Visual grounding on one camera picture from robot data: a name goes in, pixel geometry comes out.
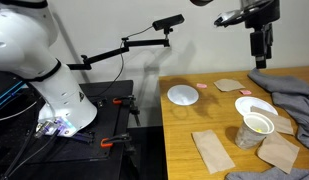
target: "wall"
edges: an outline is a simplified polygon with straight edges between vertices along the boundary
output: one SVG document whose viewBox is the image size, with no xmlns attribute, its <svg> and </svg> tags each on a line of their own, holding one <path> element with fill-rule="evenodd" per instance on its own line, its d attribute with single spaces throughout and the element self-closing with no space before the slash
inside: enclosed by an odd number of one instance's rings
<svg viewBox="0 0 309 180">
<path fill-rule="evenodd" d="M 250 70 L 249 33 L 244 24 L 215 28 L 217 15 L 239 8 L 239 1 L 215 0 L 196 7 L 189 0 L 50 0 L 60 26 L 52 53 L 65 63 L 80 63 L 81 54 L 94 56 L 120 46 L 121 38 L 140 32 L 152 22 L 182 14 L 174 27 L 170 48 L 131 48 L 124 54 L 119 80 L 132 79 L 143 126 L 161 125 L 158 77 L 175 74 Z M 164 38 L 151 29 L 131 40 Z M 281 19 L 274 22 L 273 59 L 268 68 L 309 65 L 309 0 L 281 0 Z M 121 68 L 120 56 L 74 72 L 80 83 L 112 81 Z M 130 126 L 135 126 L 133 119 Z"/>
</svg>

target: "napkin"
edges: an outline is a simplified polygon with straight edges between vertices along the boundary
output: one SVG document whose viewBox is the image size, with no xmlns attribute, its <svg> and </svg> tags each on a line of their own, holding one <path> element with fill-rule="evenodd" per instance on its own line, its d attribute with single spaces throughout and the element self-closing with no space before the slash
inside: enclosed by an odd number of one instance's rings
<svg viewBox="0 0 309 180">
<path fill-rule="evenodd" d="M 210 174 L 235 167 L 234 162 L 212 130 L 193 132 L 192 136 Z"/>
<path fill-rule="evenodd" d="M 257 155 L 264 161 L 289 174 L 299 149 L 299 147 L 288 142 L 279 133 L 274 131 L 265 138 L 262 146 L 257 151 Z"/>
<path fill-rule="evenodd" d="M 289 119 L 282 116 L 278 116 L 276 114 L 273 114 L 269 111 L 266 111 L 264 109 L 255 106 L 251 107 L 251 111 L 263 114 L 264 116 L 268 117 L 273 122 L 275 130 L 277 132 L 294 135 L 291 121 Z"/>
<path fill-rule="evenodd" d="M 214 84 L 221 91 L 232 91 L 245 88 L 240 82 L 232 79 L 220 79 L 214 82 Z"/>
<path fill-rule="evenodd" d="M 273 76 L 253 69 L 248 77 L 271 92 L 273 103 L 297 122 L 296 137 L 309 148 L 309 84 L 293 76 Z"/>
<path fill-rule="evenodd" d="M 309 170 L 293 168 L 290 174 L 286 174 L 277 167 L 265 172 L 231 172 L 226 175 L 225 180 L 309 180 Z"/>
</svg>

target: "black cable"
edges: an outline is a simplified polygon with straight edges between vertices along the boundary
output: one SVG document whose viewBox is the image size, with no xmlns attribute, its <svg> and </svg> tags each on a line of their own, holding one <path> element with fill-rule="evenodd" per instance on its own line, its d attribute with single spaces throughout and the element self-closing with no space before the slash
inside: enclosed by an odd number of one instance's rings
<svg viewBox="0 0 309 180">
<path fill-rule="evenodd" d="M 144 33 L 145 31 L 151 29 L 152 27 L 153 27 L 153 26 L 150 26 L 150 27 L 146 28 L 145 30 L 143 30 L 143 31 L 141 31 L 141 32 L 131 34 L 131 35 L 127 36 L 126 38 L 129 38 L 129 37 L 132 37 L 132 36 L 135 36 L 135 35 L 138 35 L 138 34 L 142 34 L 142 33 Z"/>
<path fill-rule="evenodd" d="M 144 33 L 145 31 L 147 31 L 147 30 L 149 30 L 149 29 L 151 29 L 151 28 L 153 28 L 153 26 L 148 27 L 148 28 L 146 28 L 145 30 L 143 30 L 143 31 L 141 31 L 141 32 L 131 34 L 131 35 L 127 36 L 126 38 L 129 38 L 129 37 L 132 37 L 132 36 L 135 36 L 135 35 Z M 102 92 L 99 93 L 98 95 L 88 96 L 88 97 L 97 97 L 97 96 L 102 95 L 102 94 L 105 93 L 107 90 L 109 90 L 109 89 L 112 87 L 112 85 L 116 82 L 116 80 L 121 76 L 121 74 L 122 74 L 122 72 L 123 72 L 123 69 L 124 69 L 124 57 L 123 57 L 123 55 L 122 55 L 122 46 L 123 46 L 123 43 L 124 43 L 124 41 L 122 41 L 122 43 L 121 43 L 121 45 L 120 45 L 120 55 L 121 55 L 121 60 L 122 60 L 122 66 L 121 66 L 121 70 L 120 70 L 119 74 L 116 76 L 116 78 L 112 81 L 112 83 L 111 83 L 104 91 L 102 91 Z"/>
<path fill-rule="evenodd" d="M 24 110 L 22 110 L 22 111 L 20 111 L 20 112 L 18 112 L 18 113 L 16 113 L 16 114 L 13 114 L 13 115 L 10 115 L 10 116 L 7 116 L 7 117 L 0 118 L 0 121 L 4 121 L 4 120 L 10 119 L 10 118 L 13 118 L 13 117 L 15 117 L 15 116 L 18 116 L 18 115 L 20 115 L 20 114 L 22 114 L 22 113 L 28 111 L 29 109 L 31 109 L 31 108 L 38 102 L 38 100 L 36 100 L 33 104 L 31 104 L 30 106 L 28 106 L 27 108 L 25 108 Z"/>
<path fill-rule="evenodd" d="M 20 157 L 23 155 L 24 150 L 26 149 L 27 145 L 29 144 L 31 137 L 33 136 L 34 132 L 35 132 L 35 128 L 36 128 L 36 123 L 33 123 L 33 126 L 31 128 L 31 131 L 28 135 L 28 137 L 26 138 L 22 148 L 20 149 L 20 151 L 18 152 L 18 154 L 16 155 L 16 157 L 14 158 L 13 162 L 11 163 L 11 165 L 8 167 L 8 169 L 6 170 L 6 172 L 4 173 L 3 177 L 1 178 L 3 179 L 7 179 L 8 174 L 12 171 L 12 169 L 14 168 L 15 164 L 18 162 L 18 160 L 20 159 Z"/>
<path fill-rule="evenodd" d="M 18 97 L 22 96 L 23 94 L 25 94 L 26 90 L 21 90 L 21 92 L 17 92 L 15 93 L 15 95 L 13 95 L 14 93 L 11 93 L 9 96 L 11 97 L 11 99 L 8 100 L 8 102 L 5 102 L 4 105 L 0 106 L 0 110 L 2 110 L 4 107 L 6 107 L 8 104 L 10 104 L 11 102 L 13 102 L 15 99 L 17 99 Z"/>
<path fill-rule="evenodd" d="M 4 180 L 7 180 L 9 177 L 11 177 L 16 170 L 18 170 L 23 164 L 25 164 L 28 160 L 30 160 L 32 157 L 34 157 L 36 154 L 38 154 L 39 152 L 41 152 L 44 148 L 46 148 L 58 135 L 58 133 L 60 132 L 59 129 L 57 129 L 52 137 L 47 141 L 46 144 L 44 144 L 40 149 L 38 149 L 35 153 L 33 153 L 31 156 L 29 156 L 28 158 L 26 158 L 25 160 L 23 160 L 10 174 L 8 174 L 7 176 L 3 177 Z"/>
<path fill-rule="evenodd" d="M 33 126 L 27 136 L 27 138 L 25 139 L 25 142 L 23 144 L 23 146 L 21 147 L 20 151 L 17 153 L 16 157 L 14 158 L 13 162 L 11 163 L 11 165 L 8 167 L 8 169 L 6 170 L 6 172 L 4 173 L 2 179 L 6 179 L 6 177 L 8 176 L 8 174 L 12 171 L 12 169 L 14 168 L 14 166 L 16 165 L 16 163 L 18 162 L 18 160 L 20 159 L 20 157 L 23 155 L 26 147 L 28 146 L 29 142 L 31 141 L 31 138 L 35 132 L 37 123 L 36 123 L 36 117 L 38 117 L 38 112 L 39 112 L 39 105 L 36 105 L 36 109 L 34 111 L 34 123 Z"/>
</svg>

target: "gray cloth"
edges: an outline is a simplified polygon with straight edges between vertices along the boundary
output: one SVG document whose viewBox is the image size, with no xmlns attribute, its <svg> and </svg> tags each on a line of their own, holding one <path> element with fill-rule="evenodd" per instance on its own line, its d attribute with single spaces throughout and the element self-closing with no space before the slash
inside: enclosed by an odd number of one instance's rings
<svg viewBox="0 0 309 180">
<path fill-rule="evenodd" d="M 263 173 L 232 172 L 225 180 L 309 180 L 309 170 L 293 168 L 290 174 L 274 167 Z"/>
<path fill-rule="evenodd" d="M 253 69 L 248 77 L 272 93 L 273 103 L 298 123 L 297 138 L 309 148 L 309 85 L 292 76 L 272 76 Z"/>
</svg>

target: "paper cup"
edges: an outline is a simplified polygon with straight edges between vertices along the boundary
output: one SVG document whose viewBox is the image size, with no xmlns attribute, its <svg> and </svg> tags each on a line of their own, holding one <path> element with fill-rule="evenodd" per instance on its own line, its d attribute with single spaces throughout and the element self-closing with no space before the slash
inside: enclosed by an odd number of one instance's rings
<svg viewBox="0 0 309 180">
<path fill-rule="evenodd" d="M 250 149 L 274 131 L 274 124 L 264 115 L 247 113 L 237 132 L 235 143 L 241 149 Z"/>
</svg>

